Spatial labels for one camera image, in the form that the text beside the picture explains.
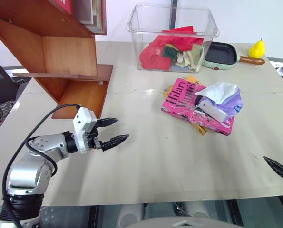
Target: green sponge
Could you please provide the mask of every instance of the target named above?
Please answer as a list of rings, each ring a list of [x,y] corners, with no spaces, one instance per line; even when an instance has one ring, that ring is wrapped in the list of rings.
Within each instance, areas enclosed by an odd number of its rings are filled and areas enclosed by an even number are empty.
[[[173,44],[166,44],[162,56],[169,57],[171,59],[172,64],[175,58],[177,57],[178,52],[179,50]]]

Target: yellow book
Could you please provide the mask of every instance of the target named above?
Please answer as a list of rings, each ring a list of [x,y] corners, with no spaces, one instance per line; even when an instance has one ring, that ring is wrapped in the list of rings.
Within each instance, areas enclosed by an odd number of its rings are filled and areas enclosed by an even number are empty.
[[[185,80],[187,80],[188,82],[192,82],[192,83],[197,83],[197,84],[200,84],[200,85],[203,85],[201,84],[200,81],[198,81],[195,77],[193,77],[192,75],[188,76],[187,78],[185,78]],[[171,85],[170,87],[168,87],[167,89],[164,90],[164,96],[165,97],[168,97],[168,94],[172,91],[172,87],[173,85]],[[191,123],[192,126],[198,130],[198,132],[201,134],[201,135],[205,135],[206,132],[208,131],[206,128],[204,127],[201,127],[195,123]]]

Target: red cloth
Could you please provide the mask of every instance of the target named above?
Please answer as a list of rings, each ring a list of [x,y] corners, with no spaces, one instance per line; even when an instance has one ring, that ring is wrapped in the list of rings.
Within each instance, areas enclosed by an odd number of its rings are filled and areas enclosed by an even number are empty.
[[[179,34],[194,34],[193,26],[176,28],[164,33],[179,33]],[[171,60],[168,57],[163,57],[166,44],[173,44],[180,51],[190,51],[193,48],[193,43],[201,45],[204,38],[195,37],[177,37],[177,36],[162,36],[159,35],[155,40],[149,43],[140,54],[139,60],[144,69],[159,69],[168,70],[171,67]]]

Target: book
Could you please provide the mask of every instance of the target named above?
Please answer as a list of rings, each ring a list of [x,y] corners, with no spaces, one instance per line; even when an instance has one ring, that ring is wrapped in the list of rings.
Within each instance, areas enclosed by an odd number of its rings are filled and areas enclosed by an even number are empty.
[[[67,13],[72,14],[71,0],[55,0]]]
[[[197,107],[202,96],[198,96],[195,93],[204,88],[205,86],[203,85],[178,78],[162,105],[161,111],[212,131],[230,135],[234,117],[220,123]]]
[[[200,85],[203,85],[201,84],[200,81],[198,81],[195,77],[193,77],[192,75],[188,76],[187,78],[185,78],[186,81],[188,82],[193,82],[193,83],[197,83],[197,84],[200,84]],[[172,91],[172,88],[173,88],[173,85],[169,86],[167,89],[164,90],[164,96],[165,97],[168,97],[169,93]],[[201,127],[195,123],[191,123],[191,125],[197,129],[197,131],[202,135],[204,136],[206,134],[206,132],[208,131],[207,129],[205,129],[204,127]]]

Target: table surface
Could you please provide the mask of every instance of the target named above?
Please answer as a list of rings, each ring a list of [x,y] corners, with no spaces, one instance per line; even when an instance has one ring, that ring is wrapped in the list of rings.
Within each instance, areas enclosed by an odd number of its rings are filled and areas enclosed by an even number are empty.
[[[250,44],[234,46],[246,55]],[[138,70],[128,42],[98,42],[97,59],[114,65],[101,117],[119,119],[99,129],[99,138],[130,136],[108,151],[75,153],[58,162],[44,206],[283,195],[283,179],[263,159],[283,165],[283,80],[268,59],[261,66],[237,63],[225,71],[203,67],[195,74],[207,86],[226,81],[241,89],[244,107],[229,136],[201,136],[190,124],[160,111],[163,90],[189,74]],[[2,175],[12,154],[55,106],[32,79],[0,128],[0,199]],[[49,118],[35,135],[67,130],[73,130],[71,120]]]

